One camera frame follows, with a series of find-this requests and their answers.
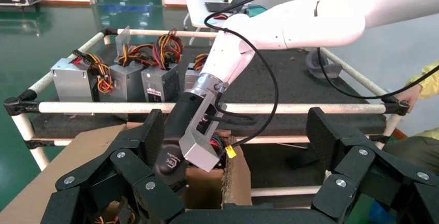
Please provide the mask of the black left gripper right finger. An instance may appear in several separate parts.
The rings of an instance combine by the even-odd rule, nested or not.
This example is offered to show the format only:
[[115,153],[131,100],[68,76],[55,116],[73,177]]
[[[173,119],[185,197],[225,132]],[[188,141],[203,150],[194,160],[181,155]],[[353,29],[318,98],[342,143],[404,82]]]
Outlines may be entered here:
[[379,149],[358,128],[333,122],[319,107],[306,118],[306,135],[330,176],[311,209],[343,223],[360,195],[395,211],[398,223],[438,223],[438,177]]

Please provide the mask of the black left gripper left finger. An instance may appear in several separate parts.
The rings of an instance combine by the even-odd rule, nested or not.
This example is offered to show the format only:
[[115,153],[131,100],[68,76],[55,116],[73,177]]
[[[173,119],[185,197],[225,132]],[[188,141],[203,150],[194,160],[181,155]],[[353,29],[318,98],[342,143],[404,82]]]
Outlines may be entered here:
[[163,135],[158,109],[121,131],[101,155],[57,180],[42,223],[171,223],[184,203],[150,167]]

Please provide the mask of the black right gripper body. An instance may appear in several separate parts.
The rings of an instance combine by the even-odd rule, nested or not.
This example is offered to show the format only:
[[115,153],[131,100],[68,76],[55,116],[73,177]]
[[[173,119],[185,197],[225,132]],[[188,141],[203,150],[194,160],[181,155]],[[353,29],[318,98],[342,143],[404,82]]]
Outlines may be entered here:
[[172,185],[185,179],[188,165],[179,141],[184,136],[192,118],[204,98],[193,93],[183,93],[164,122],[164,139],[153,166],[153,171],[165,184]]

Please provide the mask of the bystander bare hand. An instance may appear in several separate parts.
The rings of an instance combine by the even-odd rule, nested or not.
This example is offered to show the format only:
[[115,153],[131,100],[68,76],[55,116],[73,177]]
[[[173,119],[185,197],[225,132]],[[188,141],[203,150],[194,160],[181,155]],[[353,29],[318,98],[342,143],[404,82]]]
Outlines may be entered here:
[[412,109],[414,108],[414,105],[416,104],[417,100],[419,99],[420,92],[422,90],[422,87],[419,84],[416,84],[409,89],[396,94],[396,98],[399,101],[407,102],[409,105],[409,109],[407,113],[411,113]]

